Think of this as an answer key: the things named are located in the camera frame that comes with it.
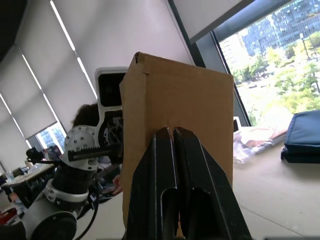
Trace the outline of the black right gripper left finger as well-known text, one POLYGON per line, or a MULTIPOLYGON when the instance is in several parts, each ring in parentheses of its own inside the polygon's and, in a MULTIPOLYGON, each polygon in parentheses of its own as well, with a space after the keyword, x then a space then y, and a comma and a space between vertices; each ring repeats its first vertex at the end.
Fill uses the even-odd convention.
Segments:
POLYGON ((179 221, 178 177, 168 128, 151 138, 133 173, 126 227, 128 240, 173 240, 179 221))

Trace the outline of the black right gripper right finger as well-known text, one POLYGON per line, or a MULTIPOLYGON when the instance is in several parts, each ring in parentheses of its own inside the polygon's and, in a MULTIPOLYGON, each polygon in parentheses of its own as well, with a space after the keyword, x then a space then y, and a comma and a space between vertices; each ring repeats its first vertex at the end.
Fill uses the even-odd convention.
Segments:
POLYGON ((252 238, 226 173, 190 130, 173 130, 180 225, 187 240, 252 238))

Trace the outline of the bare hand of dark-haired person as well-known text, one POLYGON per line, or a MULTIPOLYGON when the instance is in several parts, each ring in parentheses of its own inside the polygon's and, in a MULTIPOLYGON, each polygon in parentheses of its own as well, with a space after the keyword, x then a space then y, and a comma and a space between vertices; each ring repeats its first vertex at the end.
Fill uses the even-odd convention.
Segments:
POLYGON ((123 191, 123 187, 121 185, 121 176, 118 174, 114 177, 112 180, 112 183, 114 185, 114 190, 112 194, 116 196, 117 194, 121 193, 123 191))

